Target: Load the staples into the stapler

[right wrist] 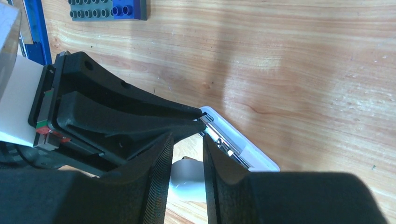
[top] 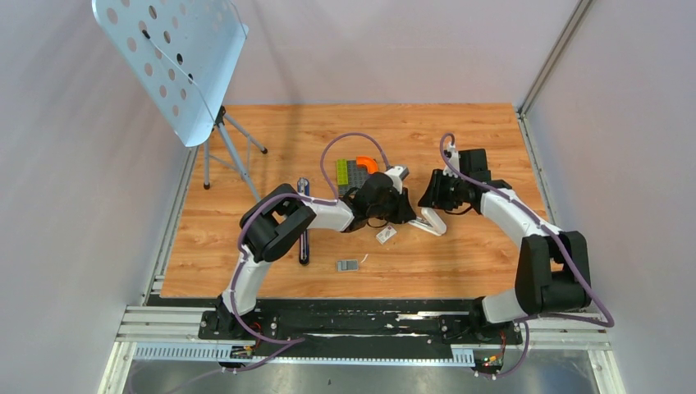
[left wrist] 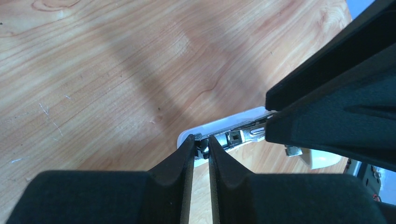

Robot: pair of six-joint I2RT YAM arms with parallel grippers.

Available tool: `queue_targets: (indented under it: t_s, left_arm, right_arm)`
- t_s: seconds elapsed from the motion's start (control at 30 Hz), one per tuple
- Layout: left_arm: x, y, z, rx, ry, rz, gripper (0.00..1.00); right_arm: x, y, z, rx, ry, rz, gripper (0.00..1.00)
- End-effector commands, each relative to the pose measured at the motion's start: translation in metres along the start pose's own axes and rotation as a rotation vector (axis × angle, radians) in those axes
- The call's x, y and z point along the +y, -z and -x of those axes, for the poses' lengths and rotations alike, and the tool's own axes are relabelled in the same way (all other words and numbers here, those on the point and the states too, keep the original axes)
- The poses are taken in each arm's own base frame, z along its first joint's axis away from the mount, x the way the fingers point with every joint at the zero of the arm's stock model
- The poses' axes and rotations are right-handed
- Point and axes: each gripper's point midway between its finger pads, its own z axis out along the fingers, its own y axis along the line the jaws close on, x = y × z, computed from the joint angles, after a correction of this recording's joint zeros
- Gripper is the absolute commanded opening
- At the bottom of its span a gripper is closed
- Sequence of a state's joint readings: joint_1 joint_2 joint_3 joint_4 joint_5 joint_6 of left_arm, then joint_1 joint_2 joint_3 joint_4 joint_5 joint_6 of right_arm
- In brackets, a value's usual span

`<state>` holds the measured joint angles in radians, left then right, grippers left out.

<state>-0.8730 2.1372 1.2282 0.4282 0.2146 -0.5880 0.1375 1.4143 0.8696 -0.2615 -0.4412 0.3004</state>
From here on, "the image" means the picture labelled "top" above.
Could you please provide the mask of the white stapler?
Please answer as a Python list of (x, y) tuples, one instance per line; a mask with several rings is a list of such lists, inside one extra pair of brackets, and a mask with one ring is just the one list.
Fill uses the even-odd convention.
[(408, 221), (411, 226), (435, 236), (442, 236), (446, 233), (447, 226), (434, 209), (421, 208), (420, 213), (420, 216)]

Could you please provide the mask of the white staple box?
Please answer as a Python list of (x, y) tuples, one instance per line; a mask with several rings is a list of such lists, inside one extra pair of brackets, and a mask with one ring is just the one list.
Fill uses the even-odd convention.
[(381, 245), (384, 245), (396, 234), (396, 229), (393, 226), (385, 226), (377, 235), (376, 239)]

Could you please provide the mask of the grey staple tray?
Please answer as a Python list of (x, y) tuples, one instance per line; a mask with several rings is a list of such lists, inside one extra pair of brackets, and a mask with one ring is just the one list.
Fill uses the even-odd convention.
[(338, 272), (354, 272), (359, 270), (359, 261), (355, 259), (338, 260), (336, 263)]

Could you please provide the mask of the blue black stapler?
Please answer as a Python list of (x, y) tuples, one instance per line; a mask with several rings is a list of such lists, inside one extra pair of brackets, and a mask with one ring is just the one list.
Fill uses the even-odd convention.
[[(301, 195), (309, 196), (309, 180), (307, 178), (301, 177), (297, 181), (297, 191)], [(299, 256), (298, 261), (301, 265), (306, 266), (309, 264), (309, 232), (305, 230), (299, 238)]]

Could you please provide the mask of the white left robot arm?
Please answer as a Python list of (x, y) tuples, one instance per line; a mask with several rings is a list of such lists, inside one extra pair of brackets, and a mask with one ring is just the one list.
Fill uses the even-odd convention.
[(226, 311), (219, 326), (232, 339), (245, 337), (251, 329), (248, 314), (271, 263), (292, 249), (309, 229), (351, 233), (366, 227), (371, 219), (403, 224), (416, 218), (403, 180), (407, 167), (390, 167), (370, 175), (360, 188), (340, 199), (302, 195), (285, 183), (260, 200), (240, 220), (240, 256), (229, 287), (222, 292)]

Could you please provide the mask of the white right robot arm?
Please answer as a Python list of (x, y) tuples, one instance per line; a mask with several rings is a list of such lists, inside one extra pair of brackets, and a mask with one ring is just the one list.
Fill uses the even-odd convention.
[(441, 236), (447, 226), (441, 213), (462, 205), (495, 223), (520, 249), (514, 286), (474, 301), (469, 331), (490, 342), (501, 325), (539, 314), (582, 309), (591, 302), (587, 242), (577, 231), (562, 231), (527, 206), (503, 180), (492, 179), (484, 149), (442, 152), (444, 169), (436, 169), (418, 202), (423, 222)]

